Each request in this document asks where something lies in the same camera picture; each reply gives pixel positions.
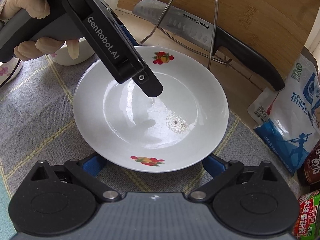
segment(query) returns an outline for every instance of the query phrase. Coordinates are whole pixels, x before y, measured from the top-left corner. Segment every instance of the red label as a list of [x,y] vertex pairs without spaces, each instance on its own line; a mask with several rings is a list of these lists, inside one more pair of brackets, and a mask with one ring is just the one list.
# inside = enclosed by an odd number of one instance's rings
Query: red label
[[313,206],[310,209],[309,214],[308,214],[308,223],[309,224],[312,224],[316,221],[317,209],[318,209],[318,206]]
[[294,235],[307,236],[310,224],[316,221],[317,206],[313,206],[313,198],[300,202],[300,216],[294,226]]
[[320,145],[319,142],[304,162],[304,173],[309,184],[320,181]]

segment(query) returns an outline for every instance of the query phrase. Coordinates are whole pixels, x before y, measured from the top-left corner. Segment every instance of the metal stand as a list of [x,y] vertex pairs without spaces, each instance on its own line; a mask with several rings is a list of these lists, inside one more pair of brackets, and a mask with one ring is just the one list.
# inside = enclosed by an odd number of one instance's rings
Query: metal stand
[[159,20],[157,21],[156,25],[154,26],[152,32],[146,37],[144,38],[140,43],[143,44],[145,43],[145,41],[147,39],[149,39],[153,33],[156,31],[157,28],[159,28],[166,36],[168,36],[170,39],[172,39],[173,41],[175,41],[176,43],[178,43],[179,45],[181,45],[182,47],[184,47],[185,49],[188,49],[194,53],[197,53],[197,54],[200,54],[202,56],[205,56],[205,57],[208,57],[209,58],[209,62],[208,62],[208,67],[207,69],[210,70],[210,66],[211,66],[211,60],[214,60],[220,64],[223,64],[223,65],[226,65],[228,66],[229,63],[232,61],[231,59],[229,59],[227,61],[227,57],[224,56],[224,61],[220,60],[220,59],[217,59],[217,58],[214,58],[213,57],[213,45],[214,45],[214,39],[215,39],[215,35],[216,35],[216,27],[217,27],[217,18],[218,18],[218,8],[219,8],[219,2],[218,0],[215,0],[215,12],[214,12],[214,19],[213,19],[213,31],[212,31],[212,39],[211,39],[211,47],[210,47],[210,55],[206,55],[204,53],[201,53],[199,51],[196,51],[192,48],[189,48],[188,46],[182,44],[180,41],[177,41],[175,38],[173,38],[169,33],[167,33],[164,29],[162,29],[161,27],[159,27],[160,23],[162,22],[164,16],[166,15],[170,5],[172,4],[172,1],[173,0],[170,0],[167,4],[167,6],[165,7],[164,11],[162,12],[162,14],[160,15],[160,18]]

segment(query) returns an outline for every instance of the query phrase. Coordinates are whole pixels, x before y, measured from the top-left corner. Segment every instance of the black knife handle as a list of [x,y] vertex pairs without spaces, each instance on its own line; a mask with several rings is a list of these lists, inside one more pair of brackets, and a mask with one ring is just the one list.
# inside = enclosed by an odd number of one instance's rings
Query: black knife handle
[[220,47],[228,49],[243,65],[268,81],[275,91],[284,88],[282,77],[265,57],[217,26],[213,54]]

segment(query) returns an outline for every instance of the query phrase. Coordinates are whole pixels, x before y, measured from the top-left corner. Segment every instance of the black cable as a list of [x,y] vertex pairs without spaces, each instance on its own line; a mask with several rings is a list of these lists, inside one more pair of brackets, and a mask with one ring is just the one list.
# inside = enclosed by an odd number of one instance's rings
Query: black cable
[[16,66],[14,67],[13,71],[11,72],[11,74],[8,76],[8,78],[0,85],[0,88],[7,83],[7,81],[12,77],[12,75],[15,73],[15,71],[17,70],[19,64],[21,62],[21,59],[18,60]]

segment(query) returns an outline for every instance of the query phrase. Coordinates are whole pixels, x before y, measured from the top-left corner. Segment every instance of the finger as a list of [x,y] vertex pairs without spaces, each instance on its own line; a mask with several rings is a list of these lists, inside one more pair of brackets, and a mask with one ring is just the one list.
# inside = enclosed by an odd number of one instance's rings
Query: finger
[[56,41],[54,39],[43,37],[37,40],[36,48],[44,54],[53,54],[60,49],[64,41]]
[[68,53],[72,59],[79,57],[79,39],[67,40]]
[[21,8],[37,19],[42,19],[50,14],[47,0],[7,0],[1,12],[1,19],[12,18]]
[[36,43],[34,41],[24,41],[20,43],[18,51],[21,55],[31,59],[39,58],[44,55],[36,48]]
[[13,49],[13,52],[14,52],[14,54],[16,55],[16,57],[17,57],[18,59],[21,59],[22,61],[31,60],[31,58],[28,58],[28,57],[23,56],[23,55],[18,51],[18,46],[16,46],[16,47]]

